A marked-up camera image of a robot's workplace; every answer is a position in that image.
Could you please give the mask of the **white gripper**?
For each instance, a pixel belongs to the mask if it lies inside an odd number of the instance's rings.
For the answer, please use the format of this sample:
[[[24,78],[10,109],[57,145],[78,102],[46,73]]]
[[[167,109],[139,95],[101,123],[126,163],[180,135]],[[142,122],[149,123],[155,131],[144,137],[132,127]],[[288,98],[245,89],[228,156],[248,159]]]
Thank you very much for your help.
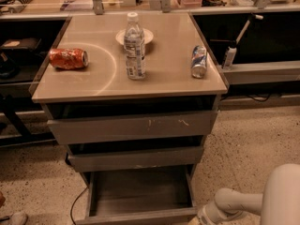
[[[204,205],[187,225],[217,225],[217,210],[215,207]]]

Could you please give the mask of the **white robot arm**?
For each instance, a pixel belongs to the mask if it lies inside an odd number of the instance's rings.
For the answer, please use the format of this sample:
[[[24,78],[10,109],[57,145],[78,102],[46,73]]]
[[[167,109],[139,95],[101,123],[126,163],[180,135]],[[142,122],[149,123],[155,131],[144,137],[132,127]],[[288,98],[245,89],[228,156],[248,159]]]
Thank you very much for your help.
[[[269,175],[263,193],[219,189],[188,225],[219,225],[245,213],[260,217],[260,225],[300,225],[300,165],[284,164]]]

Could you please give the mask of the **person's hand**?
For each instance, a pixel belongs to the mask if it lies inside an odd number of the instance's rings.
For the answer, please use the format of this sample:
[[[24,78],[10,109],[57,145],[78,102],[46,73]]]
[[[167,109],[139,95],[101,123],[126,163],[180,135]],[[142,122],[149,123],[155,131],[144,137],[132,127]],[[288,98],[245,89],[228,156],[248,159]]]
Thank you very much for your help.
[[[5,203],[5,196],[3,195],[3,193],[0,191],[0,208],[4,205]]]

